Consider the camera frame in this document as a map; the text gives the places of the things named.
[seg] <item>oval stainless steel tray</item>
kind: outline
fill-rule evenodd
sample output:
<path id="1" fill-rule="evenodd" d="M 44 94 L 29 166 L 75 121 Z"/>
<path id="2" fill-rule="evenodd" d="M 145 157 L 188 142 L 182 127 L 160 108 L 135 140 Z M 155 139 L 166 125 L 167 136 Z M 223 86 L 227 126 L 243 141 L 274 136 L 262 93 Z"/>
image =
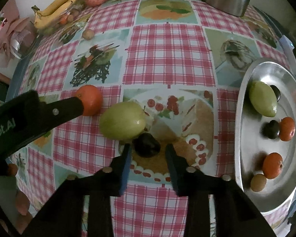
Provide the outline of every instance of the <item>oval stainless steel tray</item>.
<path id="1" fill-rule="evenodd" d="M 248 89 L 252 81 L 275 85 L 281 92 L 274 118 L 259 114 L 251 105 Z M 292 117 L 296 123 L 296 80 L 284 67 L 271 59 L 261 58 L 248 68 L 238 95 L 235 121 L 235 176 L 237 184 L 262 214 L 269 214 L 284 204 L 296 190 L 296 133 L 288 142 L 270 140 L 261 134 L 261 126 L 272 119 Z M 272 152 L 283 158 L 281 174 L 267 180 L 261 192 L 250 189 L 253 174 L 262 173 L 263 159 Z"/>

